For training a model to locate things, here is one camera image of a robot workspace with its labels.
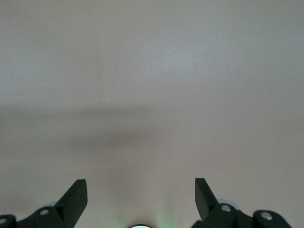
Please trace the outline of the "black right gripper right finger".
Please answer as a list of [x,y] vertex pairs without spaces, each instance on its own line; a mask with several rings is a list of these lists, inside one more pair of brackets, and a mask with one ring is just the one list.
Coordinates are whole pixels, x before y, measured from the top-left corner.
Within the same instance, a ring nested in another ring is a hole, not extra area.
[[289,228],[278,213],[257,210],[248,216],[229,203],[220,203],[204,178],[195,179],[195,203],[200,220],[194,228]]

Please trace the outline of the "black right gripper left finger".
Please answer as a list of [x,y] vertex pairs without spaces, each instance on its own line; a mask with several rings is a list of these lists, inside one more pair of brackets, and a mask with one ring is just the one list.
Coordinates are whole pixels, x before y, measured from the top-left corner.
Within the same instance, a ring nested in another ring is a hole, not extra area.
[[73,228],[87,206],[85,179],[76,180],[53,206],[42,207],[17,221],[12,214],[0,216],[2,228]]

